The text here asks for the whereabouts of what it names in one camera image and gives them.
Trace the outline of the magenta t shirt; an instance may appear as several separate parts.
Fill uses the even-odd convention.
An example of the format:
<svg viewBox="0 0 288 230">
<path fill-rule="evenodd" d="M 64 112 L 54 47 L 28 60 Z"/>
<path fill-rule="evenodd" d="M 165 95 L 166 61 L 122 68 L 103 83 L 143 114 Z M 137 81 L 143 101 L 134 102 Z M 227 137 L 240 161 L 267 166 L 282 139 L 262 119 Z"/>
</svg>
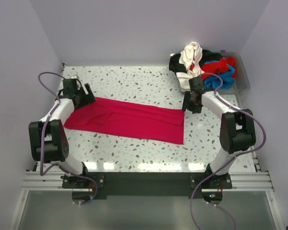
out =
<svg viewBox="0 0 288 230">
<path fill-rule="evenodd" d="M 72 112 L 64 127 L 179 145 L 184 142 L 182 110 L 100 97 L 95 102 Z"/>
</svg>

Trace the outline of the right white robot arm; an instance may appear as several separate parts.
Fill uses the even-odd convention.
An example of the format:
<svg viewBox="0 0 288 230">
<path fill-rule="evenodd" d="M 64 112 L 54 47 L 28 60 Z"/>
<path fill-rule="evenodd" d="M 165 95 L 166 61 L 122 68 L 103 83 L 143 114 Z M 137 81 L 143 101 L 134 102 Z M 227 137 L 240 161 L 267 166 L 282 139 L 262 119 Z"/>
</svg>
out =
<svg viewBox="0 0 288 230">
<path fill-rule="evenodd" d="M 218 188 L 227 180 L 238 154 L 256 143 L 252 112 L 231 105 L 218 92 L 205 87 L 200 77 L 190 79 L 189 87 L 184 95 L 182 110 L 199 114 L 206 107 L 220 119 L 221 148 L 214 160 L 207 165 L 203 179 L 194 184 L 199 188 Z"/>
</svg>

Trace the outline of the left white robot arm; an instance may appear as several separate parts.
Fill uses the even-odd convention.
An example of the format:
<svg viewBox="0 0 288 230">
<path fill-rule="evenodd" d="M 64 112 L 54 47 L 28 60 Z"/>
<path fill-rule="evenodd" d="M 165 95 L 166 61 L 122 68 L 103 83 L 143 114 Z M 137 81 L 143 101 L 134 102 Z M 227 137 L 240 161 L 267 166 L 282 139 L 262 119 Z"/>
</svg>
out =
<svg viewBox="0 0 288 230">
<path fill-rule="evenodd" d="M 59 167 L 63 180 L 72 187 L 97 189 L 96 182 L 88 175 L 84 162 L 71 153 L 64 124 L 76 110 L 95 102 L 89 84 L 81 84 L 78 78 L 63 79 L 63 88 L 55 94 L 54 105 L 40 120 L 28 126 L 31 154 L 40 163 L 40 175 L 53 167 Z"/>
</svg>

